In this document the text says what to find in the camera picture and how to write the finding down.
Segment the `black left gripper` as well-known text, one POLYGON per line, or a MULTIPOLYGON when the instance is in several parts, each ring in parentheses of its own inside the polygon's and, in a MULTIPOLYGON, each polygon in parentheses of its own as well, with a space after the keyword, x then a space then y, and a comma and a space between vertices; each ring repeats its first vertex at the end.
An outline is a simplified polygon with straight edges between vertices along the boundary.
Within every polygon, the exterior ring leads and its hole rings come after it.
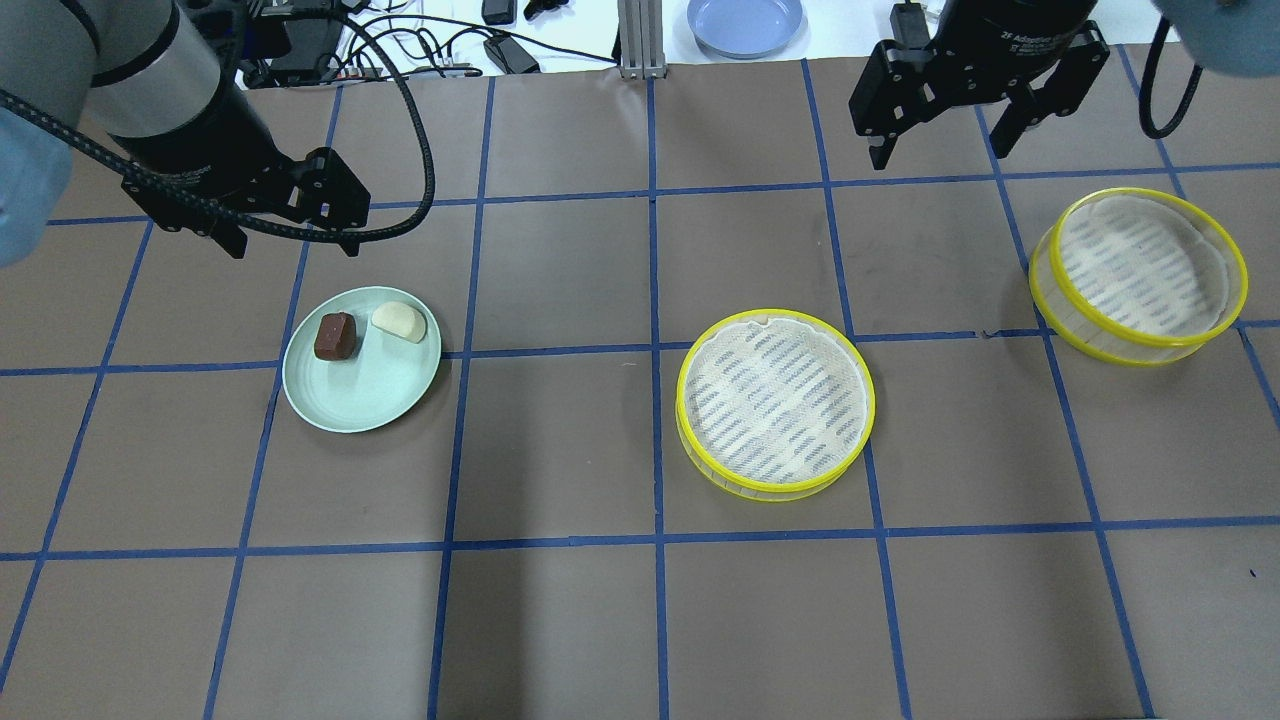
MULTIPOLYGON (((212 169, 166 176, 169 184, 202 195, 241 214, 283 218, 320 231, 337 231, 334 243, 347 258, 357 258, 361 229, 369 219, 370 192, 340 155, 328 147, 311 151, 301 161, 278 154, 266 165, 239 178, 225 193, 211 193, 212 169)), ((132 179, 125 193, 168 232, 192 231, 209 237, 230 258, 244 259, 248 237, 234 222, 205 215, 132 179)))

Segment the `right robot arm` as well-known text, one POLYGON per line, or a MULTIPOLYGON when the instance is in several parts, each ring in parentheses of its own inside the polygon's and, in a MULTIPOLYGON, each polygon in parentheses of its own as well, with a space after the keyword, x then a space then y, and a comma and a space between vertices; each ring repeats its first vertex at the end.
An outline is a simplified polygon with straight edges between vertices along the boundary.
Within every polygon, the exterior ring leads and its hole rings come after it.
MULTIPOLYGON (((1275 1, 1158 1, 1158 23, 1138 90, 1138 122, 1152 140, 1184 120, 1203 73, 1267 77, 1277 73, 1275 1), (1172 117, 1152 117, 1158 64, 1178 35, 1193 68, 1172 117)), ((1110 46, 1092 19, 1093 1, 947 1, 931 29, 916 1, 892 5, 892 35, 879 41, 847 101, 855 132, 867 138, 877 170, 901 136, 955 108, 1002 102, 988 133, 1006 158, 1029 128, 1069 117, 1083 104, 1110 46)))

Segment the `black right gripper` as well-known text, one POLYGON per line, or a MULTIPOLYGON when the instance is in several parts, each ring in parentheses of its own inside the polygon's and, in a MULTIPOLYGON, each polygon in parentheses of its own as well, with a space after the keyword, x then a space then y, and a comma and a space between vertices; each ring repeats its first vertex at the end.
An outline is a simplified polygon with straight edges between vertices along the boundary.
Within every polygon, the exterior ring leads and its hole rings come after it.
POLYGON ((954 108, 1006 104, 988 135, 997 159, 1028 129, 1075 113, 1110 58, 1094 6, 946 1, 932 29, 922 3, 895 3, 892 35, 873 47, 847 101, 872 167, 884 170, 901 136, 954 108))

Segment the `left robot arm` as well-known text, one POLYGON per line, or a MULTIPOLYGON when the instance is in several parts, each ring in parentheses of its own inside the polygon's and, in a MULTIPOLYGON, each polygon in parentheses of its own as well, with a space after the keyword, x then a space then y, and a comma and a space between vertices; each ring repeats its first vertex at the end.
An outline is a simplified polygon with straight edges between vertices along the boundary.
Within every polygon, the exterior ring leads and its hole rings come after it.
POLYGON ((340 156, 294 160, 236 83, 186 1, 3 4, 3 265, 28 258, 64 195, 92 120, 123 163, 124 192, 161 229, 244 256, 259 213, 323 232, 351 258, 370 196, 340 156))

